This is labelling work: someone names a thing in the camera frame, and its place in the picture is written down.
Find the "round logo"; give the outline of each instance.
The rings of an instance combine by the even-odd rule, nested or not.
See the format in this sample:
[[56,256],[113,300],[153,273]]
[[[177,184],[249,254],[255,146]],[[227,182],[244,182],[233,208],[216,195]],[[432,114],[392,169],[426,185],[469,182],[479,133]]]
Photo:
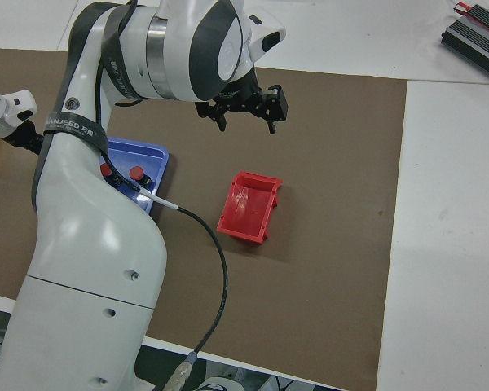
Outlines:
[[76,110],[80,107],[80,101],[76,98],[69,98],[67,102],[65,102],[65,108],[68,110]]

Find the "brown mat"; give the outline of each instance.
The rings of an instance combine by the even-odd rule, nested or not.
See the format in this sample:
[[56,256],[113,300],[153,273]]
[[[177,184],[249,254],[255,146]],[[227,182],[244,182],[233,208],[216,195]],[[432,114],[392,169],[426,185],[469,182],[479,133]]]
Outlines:
[[[31,90],[52,109],[65,53],[0,50],[0,93]],[[350,390],[374,390],[384,317],[406,82],[273,69],[289,120],[275,136],[245,114],[221,134],[193,103],[116,108],[109,135],[170,150],[160,194],[215,226],[241,170],[282,178],[263,245],[220,235],[231,276],[227,312],[206,351]],[[36,156],[0,142],[0,295],[15,298],[36,235]],[[221,272],[206,233],[154,208],[169,252],[148,335],[193,346],[218,307]]]

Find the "silver band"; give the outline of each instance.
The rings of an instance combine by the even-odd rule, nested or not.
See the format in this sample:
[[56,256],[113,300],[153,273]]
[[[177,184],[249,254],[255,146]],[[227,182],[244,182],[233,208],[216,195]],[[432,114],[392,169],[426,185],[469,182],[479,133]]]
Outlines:
[[162,98],[177,99],[170,89],[165,74],[163,48],[165,46],[166,22],[156,15],[150,22],[147,35],[147,68],[154,90]]

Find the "red button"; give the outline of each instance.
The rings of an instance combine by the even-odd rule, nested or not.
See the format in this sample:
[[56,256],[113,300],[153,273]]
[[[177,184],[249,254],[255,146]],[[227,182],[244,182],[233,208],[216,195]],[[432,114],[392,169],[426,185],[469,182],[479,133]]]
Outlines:
[[108,166],[107,163],[103,163],[100,167],[99,170],[101,171],[101,174],[104,177],[108,177],[110,174],[112,174],[111,168]]
[[136,165],[135,167],[130,169],[129,176],[130,179],[133,179],[135,181],[142,179],[144,176],[143,168]]

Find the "blue plastic tray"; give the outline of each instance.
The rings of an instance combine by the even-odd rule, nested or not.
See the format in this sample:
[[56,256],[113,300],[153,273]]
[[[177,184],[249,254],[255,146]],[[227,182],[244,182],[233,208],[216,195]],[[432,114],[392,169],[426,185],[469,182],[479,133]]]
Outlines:
[[[157,193],[169,161],[169,152],[165,147],[123,138],[108,138],[108,155],[117,170],[128,179],[132,167],[136,165],[143,167],[145,174],[152,179],[152,185],[147,190],[152,194]],[[154,201],[132,191],[124,183],[117,190],[133,200],[145,212],[150,213]]]

